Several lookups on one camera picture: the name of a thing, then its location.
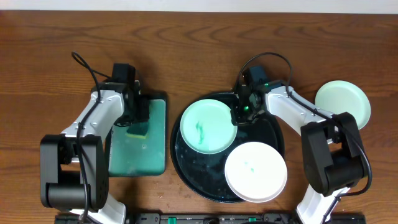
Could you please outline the green yellow sponge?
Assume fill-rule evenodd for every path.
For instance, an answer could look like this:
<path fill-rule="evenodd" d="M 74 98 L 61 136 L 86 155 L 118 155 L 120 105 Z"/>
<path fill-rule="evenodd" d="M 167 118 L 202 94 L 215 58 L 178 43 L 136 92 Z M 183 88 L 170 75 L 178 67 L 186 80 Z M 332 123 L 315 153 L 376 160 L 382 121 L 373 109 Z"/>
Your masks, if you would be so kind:
<path fill-rule="evenodd" d="M 139 138 L 145 139 L 147 137 L 147 133 L 149 130 L 149 123 L 141 122 L 141 123 L 133 123 L 128 127 L 126 131 L 126 136 L 130 138 Z"/>

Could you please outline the mint plate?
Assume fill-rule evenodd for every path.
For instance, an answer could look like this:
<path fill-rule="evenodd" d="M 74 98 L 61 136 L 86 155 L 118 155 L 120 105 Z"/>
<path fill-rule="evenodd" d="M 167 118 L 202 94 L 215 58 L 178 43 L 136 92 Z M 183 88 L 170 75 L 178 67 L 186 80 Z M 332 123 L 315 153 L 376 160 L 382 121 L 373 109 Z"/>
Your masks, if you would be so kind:
<path fill-rule="evenodd" d="M 180 133 L 185 143 L 202 154 L 216 154 L 234 141 L 238 127 L 232 124 L 231 109 L 225 103 L 204 99 L 183 112 Z"/>
<path fill-rule="evenodd" d="M 315 95 L 315 105 L 334 114 L 352 114 L 358 129 L 364 128 L 371 117 L 371 104 L 364 91 L 343 80 L 330 81 L 321 86 Z"/>

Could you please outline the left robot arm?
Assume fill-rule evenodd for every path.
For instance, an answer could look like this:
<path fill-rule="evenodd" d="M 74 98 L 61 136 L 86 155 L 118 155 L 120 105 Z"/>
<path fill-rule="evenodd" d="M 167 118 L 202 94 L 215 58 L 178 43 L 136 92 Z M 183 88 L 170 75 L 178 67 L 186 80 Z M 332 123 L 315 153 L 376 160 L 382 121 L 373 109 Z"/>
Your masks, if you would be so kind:
<path fill-rule="evenodd" d="M 97 82 L 79 117 L 60 134 L 40 142 L 40 201 L 69 211 L 82 223 L 124 223 L 127 208 L 109 194 L 103 143 L 115 126 L 130 128 L 149 119 L 149 100 L 139 93 L 136 69 L 116 63 Z"/>

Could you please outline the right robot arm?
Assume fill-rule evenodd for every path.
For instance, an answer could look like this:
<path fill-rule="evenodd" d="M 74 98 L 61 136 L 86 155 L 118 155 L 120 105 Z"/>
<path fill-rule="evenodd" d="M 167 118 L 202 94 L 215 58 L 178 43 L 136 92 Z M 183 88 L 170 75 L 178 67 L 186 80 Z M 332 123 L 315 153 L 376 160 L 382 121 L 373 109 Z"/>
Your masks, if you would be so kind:
<path fill-rule="evenodd" d="M 251 124 L 269 113 L 301 137 L 309 186 L 290 223 L 327 223 L 343 197 L 369 190 L 373 173 L 353 115 L 316 107 L 289 81 L 270 80 L 260 66 L 243 66 L 233 92 L 239 100 L 232 109 L 234 125 Z"/>

